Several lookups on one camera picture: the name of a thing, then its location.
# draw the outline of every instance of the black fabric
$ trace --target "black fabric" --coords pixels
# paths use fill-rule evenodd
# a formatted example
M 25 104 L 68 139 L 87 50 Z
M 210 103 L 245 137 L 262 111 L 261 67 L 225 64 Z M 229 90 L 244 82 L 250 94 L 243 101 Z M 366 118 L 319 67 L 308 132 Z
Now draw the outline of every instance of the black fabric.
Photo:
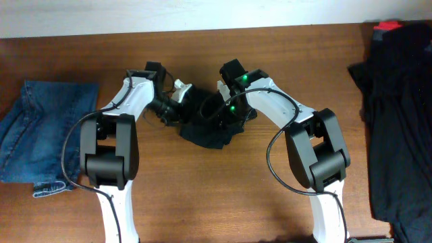
M 187 124 L 182 125 L 180 136 L 196 145 L 208 149 L 222 149 L 231 142 L 232 136 L 243 132 L 243 124 L 227 109 L 224 109 L 215 119 L 204 119 L 199 108 L 205 106 L 202 115 L 210 116 L 225 103 L 220 93 L 211 94 L 208 91 L 195 88 L 190 92 L 189 106 L 185 110 L 193 111 Z
M 371 135 L 373 214 L 399 242 L 432 242 L 431 40 L 425 24 L 386 32 L 366 62 L 348 68 Z

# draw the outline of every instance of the wooden desk surface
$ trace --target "wooden desk surface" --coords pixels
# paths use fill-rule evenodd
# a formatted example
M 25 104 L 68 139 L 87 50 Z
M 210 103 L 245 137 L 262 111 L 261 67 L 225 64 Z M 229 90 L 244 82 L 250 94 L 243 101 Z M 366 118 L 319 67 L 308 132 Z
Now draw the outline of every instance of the wooden desk surface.
M 344 188 L 349 232 L 388 235 L 389 225 L 371 217 L 362 96 L 346 70 L 363 60 L 363 40 L 359 24 L 0 40 L 0 114 L 10 110 L 25 79 L 98 82 L 102 107 L 119 90 L 125 70 L 146 61 L 160 61 L 185 83 L 216 90 L 219 68 L 238 58 L 247 70 L 265 70 L 301 103 L 336 113 L 352 158 Z M 186 142 L 175 128 L 155 130 L 143 119 L 137 129 L 140 169 L 132 200 L 142 242 L 312 234 L 309 199 L 287 191 L 267 169 L 265 150 L 277 128 L 262 113 L 222 150 Z M 275 169 L 299 188 L 284 144 L 280 139 L 272 151 Z M 0 184 L 0 209 L 2 242 L 104 242 L 99 202 L 89 192 L 34 199 L 30 184 Z

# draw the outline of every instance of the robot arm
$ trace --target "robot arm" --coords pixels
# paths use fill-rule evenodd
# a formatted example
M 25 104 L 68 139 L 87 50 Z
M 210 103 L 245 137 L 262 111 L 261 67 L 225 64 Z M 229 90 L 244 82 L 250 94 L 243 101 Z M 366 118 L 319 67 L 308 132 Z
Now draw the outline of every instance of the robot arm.
M 220 73 L 231 90 L 231 95 L 256 88 L 271 88 L 283 92 L 265 72 L 246 72 L 237 59 L 226 63 Z M 299 107 L 300 113 L 285 131 L 293 174 L 308 192 L 332 192 L 337 194 L 342 203 L 345 168 L 350 164 L 350 156 L 336 116 L 329 109 L 317 112 L 294 99 L 293 101 Z M 293 118 L 295 111 L 289 100 L 274 92 L 265 91 L 248 92 L 246 98 L 238 99 L 235 105 L 251 106 L 261 111 L 279 128 Z M 312 147 L 309 140 L 322 136 L 324 141 Z M 310 203 L 315 240 L 318 243 L 344 242 L 344 222 L 335 199 L 328 194 L 311 196 Z
M 114 99 L 104 108 L 116 106 L 99 117 L 83 122 L 80 138 L 80 166 L 90 184 L 111 196 L 119 221 L 121 241 L 139 242 L 132 210 L 132 182 L 138 172 L 139 152 L 135 121 L 142 110 L 149 107 L 165 121 L 179 118 L 176 111 L 190 84 L 179 88 L 177 99 L 169 99 L 163 93 L 165 68 L 160 63 L 148 62 L 144 71 L 131 71 Z M 97 140 L 116 139 L 116 146 L 102 146 Z M 101 203 L 105 242 L 119 242 L 117 224 L 107 198 L 97 194 Z

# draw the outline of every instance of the blue denim fabric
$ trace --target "blue denim fabric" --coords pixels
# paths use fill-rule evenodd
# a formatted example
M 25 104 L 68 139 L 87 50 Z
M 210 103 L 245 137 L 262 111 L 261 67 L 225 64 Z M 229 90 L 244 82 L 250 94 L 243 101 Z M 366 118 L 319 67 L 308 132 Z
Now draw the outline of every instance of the blue denim fabric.
M 25 81 L 21 97 L 0 122 L 0 180 L 34 183 L 33 197 L 72 190 L 61 172 L 61 148 L 69 129 L 96 106 L 96 84 Z M 80 173 L 80 131 L 70 136 L 65 168 Z

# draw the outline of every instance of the black cable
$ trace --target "black cable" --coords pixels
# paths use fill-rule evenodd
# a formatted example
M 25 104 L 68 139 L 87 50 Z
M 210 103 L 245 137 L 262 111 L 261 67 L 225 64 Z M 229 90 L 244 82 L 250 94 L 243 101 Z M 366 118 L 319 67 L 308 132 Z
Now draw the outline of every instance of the black cable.
M 118 233 L 119 233 L 119 234 L 118 234 L 118 236 L 119 236 L 119 243 L 122 243 L 122 233 L 120 232 L 120 223 L 119 223 L 119 219 L 118 219 L 118 217 L 117 217 L 117 213 L 115 212 L 115 207 L 114 207 L 114 203 L 113 203 L 113 198 L 112 198 L 112 196 L 109 196 L 107 193 L 105 193 L 105 192 L 103 192 L 103 191 L 101 191 L 101 190 L 97 190 L 97 189 L 94 189 L 94 188 L 91 188 L 91 187 L 84 186 L 84 185 L 81 185 L 81 184 L 79 184 L 79 183 L 73 182 L 73 181 L 69 178 L 68 174 L 66 173 L 66 168 L 65 168 L 65 151 L 66 151 L 66 146 L 68 145 L 69 137 L 71 136 L 72 132 L 75 130 L 75 128 L 76 128 L 79 124 L 81 124 L 82 122 L 85 122 L 85 121 L 88 120 L 89 118 L 94 117 L 94 116 L 96 116 L 96 115 L 99 115 L 99 114 L 101 114 L 101 113 L 103 113 L 103 112 L 106 112 L 106 111 L 112 111 L 112 110 L 114 110 L 114 109 L 117 109 L 118 106 L 121 105 L 121 104 L 126 100 L 126 97 L 128 97 L 130 91 L 131 91 L 132 88 L 133 88 L 132 75 L 131 75 L 131 73 L 129 72 L 129 70 L 126 70 L 126 73 L 127 73 L 127 75 L 128 75 L 128 78 L 129 78 L 129 87 L 128 87 L 126 93 L 124 94 L 124 96 L 119 100 L 119 102 L 118 102 L 118 103 L 113 103 L 113 106 L 112 106 L 112 107 L 105 108 L 105 109 L 99 109 L 99 110 L 97 110 L 97 111 L 93 111 L 93 112 L 91 112 L 91 113 L 89 113 L 89 114 L 87 114 L 87 115 L 81 117 L 81 119 L 79 119 L 79 120 L 78 120 L 78 121 L 77 121 L 77 122 L 76 122 L 76 123 L 75 123 L 75 124 L 70 128 L 69 132 L 68 132 L 67 135 L 66 135 L 65 142 L 63 143 L 63 147 L 62 147 L 62 149 L 61 149 L 61 171 L 63 172 L 63 176 L 65 177 L 65 179 L 67 180 L 67 182 L 69 182 L 71 185 L 73 185 L 73 186 L 75 186 L 75 187 L 77 187 L 77 188 L 80 188 L 80 189 L 83 189 L 83 190 L 87 190 L 87 191 L 89 191 L 89 192 L 99 193 L 99 194 L 103 195 L 105 198 L 107 198 L 107 200 L 109 201 L 109 205 L 111 206 L 111 210 L 113 211 L 115 224 L 117 225 L 117 231 L 118 231 Z
M 176 81 L 174 80 L 173 75 L 170 74 L 168 71 L 166 71 L 166 72 L 167 72 L 168 76 L 171 78 L 172 86 L 171 86 L 171 89 L 170 89 L 170 90 L 168 90 L 168 91 L 162 91 L 162 93 L 164 93 L 164 94 L 174 92 L 174 84 L 176 83 Z
M 205 103 L 207 103 L 210 99 L 212 99 L 213 97 L 217 96 L 218 94 L 220 94 L 220 91 L 217 91 L 216 93 L 207 96 L 207 97 L 202 101 L 202 103 L 201 103 L 201 105 L 200 105 L 200 109 L 198 110 L 198 112 L 199 112 L 199 114 L 200 114 L 200 116 L 201 116 L 202 118 L 205 118 L 204 115 L 203 115 L 203 108 L 204 108 Z
M 250 114 L 252 114 L 252 112 L 254 111 L 255 109 L 250 109 L 249 110 L 249 112 L 246 114 L 246 116 L 244 117 L 244 119 L 243 119 L 243 122 L 242 122 L 242 128 L 244 127 L 244 124 L 246 124 L 246 122 L 248 121 L 248 119 L 249 119 L 249 115 Z
M 300 195 L 305 195 L 305 196 L 320 196 L 320 195 L 330 195 L 332 197 L 334 197 L 334 199 L 336 200 L 337 206 L 340 209 L 340 213 L 341 213 L 341 217 L 342 217 L 342 221 L 344 222 L 344 233 L 345 233 L 345 238 L 344 238 L 344 242 L 347 242 L 347 236 L 348 236 L 348 230 L 346 227 L 346 219 L 345 219 L 345 213 L 344 213 L 344 208 L 342 207 L 342 203 L 340 202 L 338 195 L 336 193 L 332 193 L 332 192 L 305 192 L 305 191 L 301 191 L 301 190 L 297 190 L 289 185 L 287 185 L 274 171 L 273 167 L 271 166 L 271 162 L 270 162 L 270 152 L 271 152 L 271 148 L 274 145 L 274 143 L 276 142 L 276 140 L 281 136 L 281 134 L 289 127 L 291 126 L 291 124 L 297 119 L 298 114 L 300 113 L 300 109 L 298 108 L 296 102 L 289 97 L 287 94 L 285 94 L 284 92 L 280 92 L 278 90 L 273 90 L 271 88 L 253 88 L 250 90 L 246 90 L 244 92 L 240 92 L 238 94 L 233 95 L 231 98 L 229 98 L 228 100 L 225 101 L 224 104 L 222 104 L 220 106 L 220 108 L 218 108 L 212 115 L 208 116 L 208 117 L 204 117 L 202 115 L 202 111 L 201 109 L 204 107 L 204 104 L 201 104 L 200 106 L 200 114 L 204 119 L 213 119 L 214 117 L 216 117 L 221 111 L 223 111 L 223 109 L 225 108 L 225 106 L 231 102 L 232 100 L 234 100 L 235 98 L 239 97 L 240 95 L 245 95 L 247 93 L 250 92 L 260 92 L 260 91 L 266 91 L 266 92 L 274 92 L 278 95 L 283 96 L 284 98 L 286 98 L 287 100 L 289 100 L 289 102 L 291 102 L 291 104 L 294 106 L 295 111 L 294 111 L 294 116 L 293 118 L 284 126 L 282 127 L 277 133 L 276 135 L 271 139 L 269 146 L 267 147 L 267 154 L 266 154 L 266 160 L 267 160 L 267 166 L 269 167 L 269 170 L 271 172 L 271 174 L 274 176 L 274 178 L 285 188 L 287 188 L 288 190 L 295 192 L 297 194 Z
M 151 122 L 146 118 L 146 113 L 148 113 L 148 112 L 149 112 L 149 109 L 144 109 L 144 112 L 142 112 L 142 117 L 144 118 L 144 120 L 146 121 L 146 123 L 147 123 L 148 125 L 152 126 L 153 128 L 160 129 L 160 130 L 162 130 L 163 128 L 166 128 L 166 127 L 167 127 L 167 120 L 166 120 L 165 118 L 163 119 L 163 123 L 165 124 L 163 127 L 158 128 L 158 127 L 155 126 L 153 123 L 151 123 Z

